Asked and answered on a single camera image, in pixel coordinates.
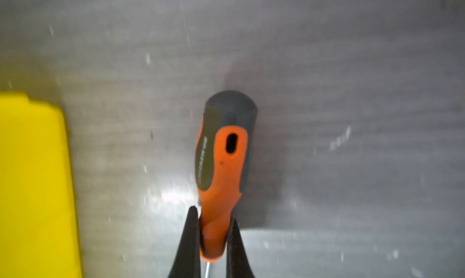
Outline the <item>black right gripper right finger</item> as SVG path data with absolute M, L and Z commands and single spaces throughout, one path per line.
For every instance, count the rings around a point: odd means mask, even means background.
M 226 278 L 255 278 L 235 219 L 226 237 Z

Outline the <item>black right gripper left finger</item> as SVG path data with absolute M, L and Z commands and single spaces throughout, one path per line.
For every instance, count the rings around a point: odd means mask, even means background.
M 168 278 L 201 277 L 200 243 L 198 211 L 191 206 Z

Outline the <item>orange black handled screwdriver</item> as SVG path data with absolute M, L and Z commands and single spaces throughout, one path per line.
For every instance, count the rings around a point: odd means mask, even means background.
M 209 263 L 226 256 L 233 211 L 247 182 L 258 108 L 242 92 L 211 96 L 203 111 L 195 155 L 201 215 L 200 251 Z

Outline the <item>yellow plastic bin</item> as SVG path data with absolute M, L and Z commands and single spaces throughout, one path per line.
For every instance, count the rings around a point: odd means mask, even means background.
M 1 93 L 1 276 L 82 276 L 67 130 L 61 110 Z

